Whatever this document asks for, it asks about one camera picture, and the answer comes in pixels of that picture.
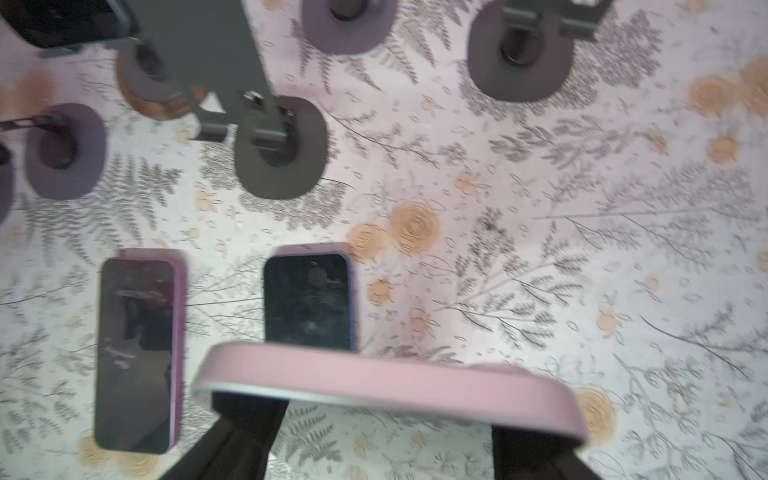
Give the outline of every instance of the phone screen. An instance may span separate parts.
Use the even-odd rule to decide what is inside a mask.
[[[353,350],[349,267],[336,253],[272,257],[264,265],[267,342]]]
[[[94,431],[102,448],[160,454],[170,446],[173,305],[168,262],[104,262]]]
[[[126,30],[107,0],[0,0],[0,13],[40,48],[118,38]]]

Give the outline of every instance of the pink phone case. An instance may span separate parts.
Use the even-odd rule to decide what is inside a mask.
[[[168,450],[179,438],[181,428],[181,390],[184,381],[184,321],[187,305],[187,261],[181,250],[158,248],[127,248],[117,258],[123,260],[157,260],[168,262],[174,269],[174,321],[170,364],[170,434]]]

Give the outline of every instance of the stand base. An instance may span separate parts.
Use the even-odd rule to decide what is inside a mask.
[[[6,162],[0,165],[0,224],[2,224],[13,204],[13,165]]]
[[[192,111],[184,95],[175,83],[156,80],[141,70],[136,56],[138,46],[132,45],[118,51],[114,71],[120,93],[135,111],[152,120],[174,120]],[[192,95],[202,102],[208,90],[193,87]]]
[[[368,0],[365,11],[352,20],[339,20],[327,0],[303,0],[301,24],[306,39],[331,55],[357,55],[384,41],[392,30],[397,0]]]
[[[502,20],[506,0],[483,8],[469,31],[467,66],[481,92],[501,101],[539,101],[554,94],[571,71],[574,42],[560,36],[560,19],[546,15],[537,32],[543,40],[538,58],[528,66],[512,64],[502,55],[502,39],[510,27]]]
[[[49,167],[41,159],[41,146],[51,133],[31,128],[25,152],[27,181],[43,198],[73,200],[93,190],[101,178],[107,154],[107,131],[101,117],[85,105],[53,105],[41,112],[41,115],[50,114],[67,118],[77,153],[68,167],[61,170]]]
[[[277,97],[277,104],[293,112],[298,152],[289,164],[269,165],[251,143],[249,132],[257,126],[257,116],[246,116],[237,128],[235,172],[243,187],[256,197],[289,200],[309,192],[322,177],[328,159],[328,128],[323,114],[310,101],[297,97]]]

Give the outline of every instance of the patterned table surface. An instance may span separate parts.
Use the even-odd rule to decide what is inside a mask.
[[[0,118],[96,109],[108,165],[79,200],[15,162],[0,227],[0,478],[154,478],[214,420],[185,400],[161,457],[95,447],[98,269],[122,247],[190,259],[184,376],[261,340],[279,245],[347,241],[363,355],[519,363],[572,386],[604,478],[768,478],[768,3],[618,0],[566,85],[504,104],[468,79],[479,0],[401,0],[360,56],[302,36],[298,0],[249,0],[279,94],[323,109],[331,161],[257,199],[191,116],[136,114],[114,52],[42,61],[0,27]],[[20,158],[23,135],[6,135]],[[293,403],[270,478],[492,478],[487,425]]]

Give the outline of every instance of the black phone screen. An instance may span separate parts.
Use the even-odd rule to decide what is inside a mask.
[[[104,449],[168,450],[173,295],[174,269],[168,262],[104,262],[94,429]]]
[[[354,349],[349,266],[343,256],[272,257],[263,278],[267,342]]]
[[[107,0],[0,0],[0,14],[35,47],[118,38],[126,32]]]

